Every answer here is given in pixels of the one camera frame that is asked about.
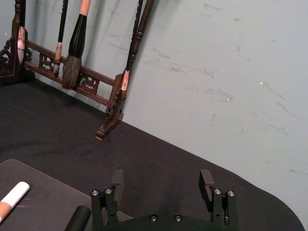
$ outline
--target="black tablecloth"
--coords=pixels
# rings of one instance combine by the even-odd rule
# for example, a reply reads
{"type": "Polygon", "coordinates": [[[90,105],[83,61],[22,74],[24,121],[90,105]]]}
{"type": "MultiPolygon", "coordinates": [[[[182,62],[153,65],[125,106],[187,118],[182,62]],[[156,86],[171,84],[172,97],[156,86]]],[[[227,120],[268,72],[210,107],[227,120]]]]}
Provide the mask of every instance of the black tablecloth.
{"type": "Polygon", "coordinates": [[[209,219],[198,188],[200,169],[238,196],[242,231],[304,230],[275,196],[237,175],[126,123],[95,140],[104,114],[39,81],[0,88],[0,162],[15,158],[88,194],[124,169],[121,210],[209,219]]]}

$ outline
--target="brush rack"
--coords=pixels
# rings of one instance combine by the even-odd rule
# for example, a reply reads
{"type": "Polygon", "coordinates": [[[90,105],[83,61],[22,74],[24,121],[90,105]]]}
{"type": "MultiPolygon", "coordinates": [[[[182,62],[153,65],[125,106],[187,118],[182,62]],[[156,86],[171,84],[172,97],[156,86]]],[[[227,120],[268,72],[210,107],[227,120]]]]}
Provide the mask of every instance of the brush rack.
{"type": "MultiPolygon", "coordinates": [[[[140,23],[140,26],[138,27],[130,70],[132,69],[132,65],[136,59],[136,54],[138,52],[140,42],[145,31],[145,25],[148,21],[149,14],[153,6],[153,4],[150,2],[151,1],[148,1],[146,3],[142,14],[142,17],[144,17],[145,20],[143,20],[144,22],[140,23]]],[[[27,75],[34,75],[34,73],[38,73],[62,84],[62,78],[55,77],[53,74],[55,53],[32,41],[27,40],[27,31],[24,60],[21,65],[19,64],[17,54],[17,40],[20,24],[20,9],[21,0],[15,0],[15,16],[12,21],[12,36],[6,41],[4,49],[0,51],[0,83],[12,84],[15,82],[23,81],[25,72],[27,72],[27,75]],[[38,66],[31,62],[32,52],[30,49],[39,53],[38,66]]],[[[62,56],[61,63],[64,64],[65,62],[66,58],[62,56]]],[[[122,110],[126,99],[121,99],[122,81],[123,74],[119,74],[115,77],[115,79],[112,79],[82,66],[76,87],[73,89],[74,91],[106,106],[106,117],[104,124],[98,128],[96,132],[96,139],[100,141],[102,141],[106,135],[112,131],[119,124],[119,122],[122,121],[122,110]],[[97,94],[98,86],[102,83],[112,86],[109,99],[106,99],[97,94]]]]}

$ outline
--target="black cylinder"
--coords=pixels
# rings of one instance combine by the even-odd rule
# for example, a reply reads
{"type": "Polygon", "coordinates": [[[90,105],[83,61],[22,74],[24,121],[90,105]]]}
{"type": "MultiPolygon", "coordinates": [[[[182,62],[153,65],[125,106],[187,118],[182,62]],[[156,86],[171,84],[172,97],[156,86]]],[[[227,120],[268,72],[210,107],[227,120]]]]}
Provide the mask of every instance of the black cylinder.
{"type": "Polygon", "coordinates": [[[91,215],[91,210],[86,206],[78,206],[68,222],[65,231],[84,231],[91,215]]]}
{"type": "Polygon", "coordinates": [[[86,40],[87,17],[79,14],[71,42],[69,43],[68,53],[74,57],[81,58],[86,40]]]}

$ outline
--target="metal bolt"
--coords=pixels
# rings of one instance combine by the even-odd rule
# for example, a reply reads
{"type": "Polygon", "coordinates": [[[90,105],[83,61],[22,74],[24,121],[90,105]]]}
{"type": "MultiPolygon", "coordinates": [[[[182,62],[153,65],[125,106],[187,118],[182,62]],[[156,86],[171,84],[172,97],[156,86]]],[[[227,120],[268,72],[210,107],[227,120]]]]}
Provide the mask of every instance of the metal bolt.
{"type": "Polygon", "coordinates": [[[96,196],[97,194],[98,194],[98,191],[97,191],[97,190],[93,190],[93,191],[92,191],[92,195],[93,195],[93,196],[96,196]]]}
{"type": "Polygon", "coordinates": [[[153,222],[157,221],[157,216],[155,215],[150,216],[150,220],[153,222]]]}
{"type": "Polygon", "coordinates": [[[110,194],[110,193],[112,193],[112,190],[111,190],[111,189],[106,189],[106,190],[105,190],[105,193],[106,193],[106,194],[110,194]]]}
{"type": "Polygon", "coordinates": [[[177,222],[180,222],[182,220],[181,215],[175,215],[174,220],[176,220],[177,222]]]}
{"type": "Polygon", "coordinates": [[[229,196],[235,196],[235,193],[234,193],[232,190],[230,190],[230,191],[228,192],[228,195],[229,195],[229,196]]]}
{"type": "Polygon", "coordinates": [[[214,192],[218,195],[221,194],[221,191],[219,189],[215,189],[214,192]]]}

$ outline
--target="marker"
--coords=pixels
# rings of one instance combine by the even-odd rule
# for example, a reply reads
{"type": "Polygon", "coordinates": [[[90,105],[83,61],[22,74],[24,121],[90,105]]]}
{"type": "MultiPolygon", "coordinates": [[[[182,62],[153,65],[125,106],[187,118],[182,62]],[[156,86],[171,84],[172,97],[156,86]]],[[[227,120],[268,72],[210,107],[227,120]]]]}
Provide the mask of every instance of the marker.
{"type": "Polygon", "coordinates": [[[29,189],[30,186],[26,182],[21,181],[0,201],[0,223],[29,189]]]}

